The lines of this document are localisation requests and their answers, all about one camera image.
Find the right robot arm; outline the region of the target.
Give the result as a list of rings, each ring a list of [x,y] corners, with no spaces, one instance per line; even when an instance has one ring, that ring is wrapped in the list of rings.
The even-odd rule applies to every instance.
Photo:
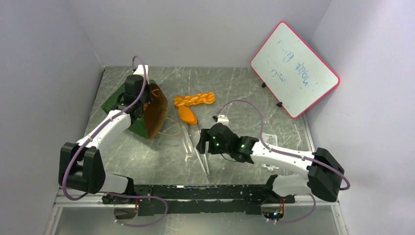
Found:
[[[264,197],[275,203],[291,194],[312,194],[327,202],[336,202],[341,190],[344,169],[324,149],[298,151],[263,143],[250,136],[237,136],[221,123],[202,129],[196,149],[200,154],[228,154],[239,163],[265,164],[292,172],[271,178]]]

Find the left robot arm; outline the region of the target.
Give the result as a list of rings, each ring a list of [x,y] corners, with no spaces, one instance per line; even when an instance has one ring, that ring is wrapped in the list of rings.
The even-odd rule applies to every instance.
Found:
[[[68,193],[71,188],[85,194],[115,193],[124,204],[134,200],[133,179],[106,173],[101,155],[117,136],[143,117],[150,93],[146,75],[129,75],[124,91],[104,120],[76,143],[67,142],[61,147],[58,182],[68,199],[75,200]]]

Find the braided fake bread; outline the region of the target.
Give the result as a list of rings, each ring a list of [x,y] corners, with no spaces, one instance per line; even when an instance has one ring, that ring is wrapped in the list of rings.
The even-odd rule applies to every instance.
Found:
[[[212,91],[194,95],[177,95],[173,98],[173,104],[175,107],[212,104],[215,101],[216,96]]]

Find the green paper bag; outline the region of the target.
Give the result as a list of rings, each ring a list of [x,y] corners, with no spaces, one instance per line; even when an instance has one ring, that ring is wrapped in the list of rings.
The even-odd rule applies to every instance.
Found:
[[[159,85],[150,80],[151,102],[145,105],[142,118],[131,118],[129,131],[145,139],[152,140],[160,133],[161,127],[166,119],[168,100]],[[110,95],[101,105],[101,109],[108,114],[116,104],[117,97],[124,91],[124,83]]]

